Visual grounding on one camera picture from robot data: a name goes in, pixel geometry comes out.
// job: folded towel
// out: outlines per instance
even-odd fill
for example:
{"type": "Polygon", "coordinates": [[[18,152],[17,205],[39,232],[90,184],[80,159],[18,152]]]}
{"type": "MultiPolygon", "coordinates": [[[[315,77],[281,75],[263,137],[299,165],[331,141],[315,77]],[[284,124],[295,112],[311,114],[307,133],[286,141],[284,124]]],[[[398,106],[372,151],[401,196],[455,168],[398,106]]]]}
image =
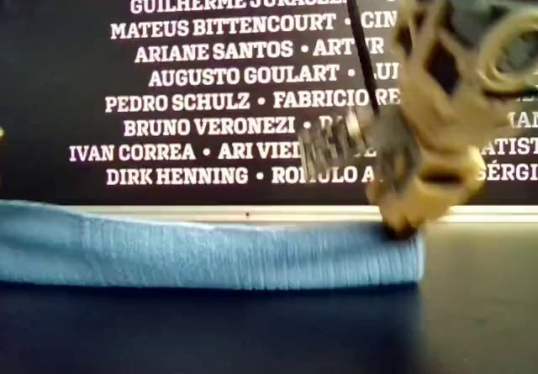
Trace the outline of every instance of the folded towel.
{"type": "Polygon", "coordinates": [[[2,282],[323,289],[417,282],[424,263],[419,235],[387,240],[379,223],[157,223],[0,201],[2,282]]]}

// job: blue fabric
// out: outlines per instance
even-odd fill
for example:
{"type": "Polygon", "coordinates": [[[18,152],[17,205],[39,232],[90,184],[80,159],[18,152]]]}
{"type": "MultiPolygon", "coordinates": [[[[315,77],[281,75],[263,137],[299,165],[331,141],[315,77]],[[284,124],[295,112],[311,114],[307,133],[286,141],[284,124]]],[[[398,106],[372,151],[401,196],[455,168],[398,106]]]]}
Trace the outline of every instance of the blue fabric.
{"type": "Polygon", "coordinates": [[[2,282],[323,289],[417,282],[424,263],[420,237],[388,241],[376,223],[157,223],[0,202],[2,282]]]}

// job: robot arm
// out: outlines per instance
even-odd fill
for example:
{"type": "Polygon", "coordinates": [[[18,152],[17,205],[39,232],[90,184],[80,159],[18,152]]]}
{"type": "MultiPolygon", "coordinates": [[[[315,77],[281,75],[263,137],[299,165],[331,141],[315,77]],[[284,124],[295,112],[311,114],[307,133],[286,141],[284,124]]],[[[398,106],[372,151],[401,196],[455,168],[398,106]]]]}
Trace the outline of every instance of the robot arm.
{"type": "Polygon", "coordinates": [[[405,237],[471,198],[483,185],[481,149],[516,134],[508,114],[537,83],[538,0],[404,0],[393,50],[398,106],[367,120],[352,109],[314,124],[299,143],[309,177],[374,149],[368,199],[405,237]]]}

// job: black cable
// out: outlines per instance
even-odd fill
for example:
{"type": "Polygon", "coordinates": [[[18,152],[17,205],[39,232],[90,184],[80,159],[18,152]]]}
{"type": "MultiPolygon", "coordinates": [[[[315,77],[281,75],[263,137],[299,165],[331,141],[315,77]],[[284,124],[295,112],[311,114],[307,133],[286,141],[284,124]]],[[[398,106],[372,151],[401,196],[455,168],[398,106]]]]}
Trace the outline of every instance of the black cable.
{"type": "Polygon", "coordinates": [[[377,82],[373,75],[372,59],[367,47],[367,40],[364,35],[364,29],[361,22],[361,11],[356,0],[347,1],[347,12],[350,15],[351,32],[355,39],[356,51],[361,61],[362,78],[364,85],[370,96],[370,105],[374,115],[379,114],[379,102],[377,101],[377,82]]]}

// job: wall trim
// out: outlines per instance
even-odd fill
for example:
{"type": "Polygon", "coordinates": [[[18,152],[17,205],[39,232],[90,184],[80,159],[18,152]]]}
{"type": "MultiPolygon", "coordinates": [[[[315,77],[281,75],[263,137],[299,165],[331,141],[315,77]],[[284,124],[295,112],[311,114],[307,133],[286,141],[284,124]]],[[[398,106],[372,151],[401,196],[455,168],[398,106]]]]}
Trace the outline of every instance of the wall trim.
{"type": "MultiPolygon", "coordinates": [[[[113,218],[203,222],[377,221],[375,206],[68,206],[113,218]]],[[[538,206],[456,206],[446,223],[538,223],[538,206]]]]}

